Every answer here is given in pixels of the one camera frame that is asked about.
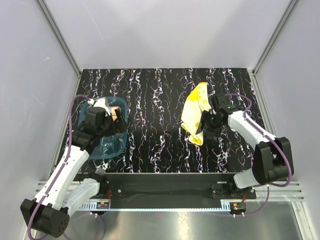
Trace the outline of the orange polka dot towel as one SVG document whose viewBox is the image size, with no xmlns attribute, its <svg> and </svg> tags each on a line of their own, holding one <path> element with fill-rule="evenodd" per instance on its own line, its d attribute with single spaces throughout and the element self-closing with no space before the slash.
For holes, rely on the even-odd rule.
<svg viewBox="0 0 320 240">
<path fill-rule="evenodd" d="M 121 111 L 121 107 L 118 106 L 113 100 L 108 100 L 108 99 L 107 99 L 107 106 L 108 106 L 109 112 L 112 115 L 113 121 L 116 121 L 118 119 L 116 110 Z"/>
</svg>

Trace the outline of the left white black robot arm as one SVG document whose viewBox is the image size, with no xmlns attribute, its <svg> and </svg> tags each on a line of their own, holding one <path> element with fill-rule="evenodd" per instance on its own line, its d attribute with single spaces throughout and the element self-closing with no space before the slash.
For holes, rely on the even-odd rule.
<svg viewBox="0 0 320 240">
<path fill-rule="evenodd" d="M 32 200 L 24 199 L 20 205 L 29 239 L 33 239 L 32 230 L 60 237 L 83 203 L 109 193 L 107 178 L 97 172 L 87 175 L 72 192 L 68 189 L 101 139 L 126 130 L 127 123 L 119 107 L 93 107 L 86 113 L 81 124 L 69 133 L 68 147 L 44 187 Z"/>
</svg>

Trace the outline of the yellow cream towel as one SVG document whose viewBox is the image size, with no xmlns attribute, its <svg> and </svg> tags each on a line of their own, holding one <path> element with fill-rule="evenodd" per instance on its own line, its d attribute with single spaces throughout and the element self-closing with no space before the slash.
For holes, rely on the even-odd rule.
<svg viewBox="0 0 320 240">
<path fill-rule="evenodd" d="M 188 140 L 197 146 L 204 142 L 203 132 L 197 133 L 203 111 L 209 111 L 207 83 L 200 82 L 187 96 L 181 114 L 181 127 L 189 134 Z"/>
</svg>

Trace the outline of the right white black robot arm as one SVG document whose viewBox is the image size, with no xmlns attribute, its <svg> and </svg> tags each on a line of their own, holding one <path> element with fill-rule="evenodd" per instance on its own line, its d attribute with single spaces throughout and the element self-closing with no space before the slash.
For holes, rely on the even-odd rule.
<svg viewBox="0 0 320 240">
<path fill-rule="evenodd" d="M 227 185 L 230 197 L 239 198 L 248 187 L 285 187 L 291 182 L 294 168 L 291 143 L 286 137 L 269 133 L 245 111 L 230 109 L 220 109 L 216 114 L 203 111 L 197 132 L 212 139 L 220 135 L 222 126 L 235 130 L 254 150 L 251 168 L 235 174 Z"/>
</svg>

